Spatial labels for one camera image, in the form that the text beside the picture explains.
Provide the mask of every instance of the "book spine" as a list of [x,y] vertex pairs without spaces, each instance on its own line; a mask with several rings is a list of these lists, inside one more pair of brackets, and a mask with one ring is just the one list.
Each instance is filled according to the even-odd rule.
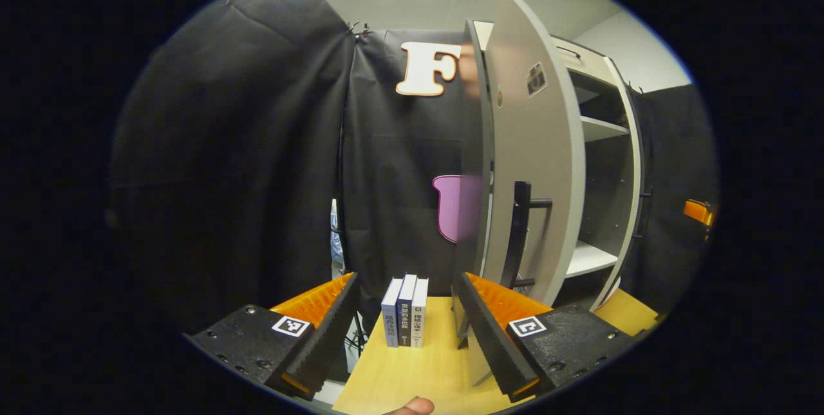
[[398,300],[398,345],[410,346],[412,330],[412,300]]
[[426,307],[412,307],[412,347],[424,346],[424,319]]
[[386,331],[386,345],[388,347],[398,347],[398,327],[395,305],[382,306],[383,328]]

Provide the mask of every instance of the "cabinet door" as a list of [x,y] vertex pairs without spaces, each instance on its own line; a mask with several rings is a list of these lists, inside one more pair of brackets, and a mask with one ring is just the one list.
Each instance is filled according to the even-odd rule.
[[585,145],[572,81],[552,37],[523,0],[500,0],[486,46],[492,93],[492,216],[483,276],[500,281],[509,245],[515,181],[532,183],[532,209],[519,274],[529,295],[552,304],[581,225]]
[[462,96],[463,140],[461,144],[461,197],[458,202],[458,239],[455,274],[480,275],[489,228],[489,171],[492,154],[492,109],[483,50],[492,23],[466,20],[458,72]]

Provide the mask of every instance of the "black book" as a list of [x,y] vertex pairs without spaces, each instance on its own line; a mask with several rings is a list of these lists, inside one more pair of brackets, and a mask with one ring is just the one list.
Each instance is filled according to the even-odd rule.
[[398,295],[398,345],[412,345],[412,296],[415,294],[415,283],[418,275],[408,274],[400,287]]

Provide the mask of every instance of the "cabinet shelf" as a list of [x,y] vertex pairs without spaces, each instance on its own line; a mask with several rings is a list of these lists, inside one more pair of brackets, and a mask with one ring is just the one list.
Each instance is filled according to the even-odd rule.
[[577,277],[585,273],[594,272],[615,265],[618,257],[601,251],[592,245],[577,240],[572,260],[567,269],[566,278]]
[[594,142],[594,140],[622,136],[622,134],[630,133],[630,130],[626,127],[610,124],[609,122],[598,119],[586,118],[585,116],[581,116],[581,125],[583,127],[583,140],[585,142]]

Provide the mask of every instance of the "orange object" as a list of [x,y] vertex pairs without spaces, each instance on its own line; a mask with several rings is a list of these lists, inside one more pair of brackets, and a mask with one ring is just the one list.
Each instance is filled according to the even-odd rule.
[[515,391],[515,392],[513,392],[512,394],[513,394],[513,395],[518,395],[518,394],[521,394],[521,392],[524,392],[524,391],[526,391],[527,389],[532,388],[532,386],[537,385],[539,382],[541,382],[541,379],[536,378],[535,380],[530,381],[529,383],[527,383],[526,385],[524,385],[523,387],[521,387],[521,389],[518,389],[518,391]]
[[466,272],[466,275],[504,333],[507,330],[507,324],[513,320],[532,317],[552,310],[550,306],[545,306],[521,293],[500,286],[494,281],[477,277],[469,272]]
[[290,300],[284,301],[270,310],[292,318],[299,318],[315,325],[315,329],[321,326],[326,312],[329,312],[333,302],[341,294],[347,281],[352,277],[352,272],[326,281],[323,285],[316,286],[311,290],[297,295]]
[[289,376],[288,373],[282,373],[282,374],[280,374],[280,377],[283,378],[283,380],[286,381],[286,383],[289,383],[289,385],[292,385],[292,386],[300,389],[300,391],[309,392],[309,389],[307,389],[306,386],[301,385],[299,382],[297,382],[297,380],[295,380],[294,378]]
[[684,203],[684,216],[691,217],[708,227],[712,227],[713,211],[712,206],[709,206],[707,202],[686,200]]

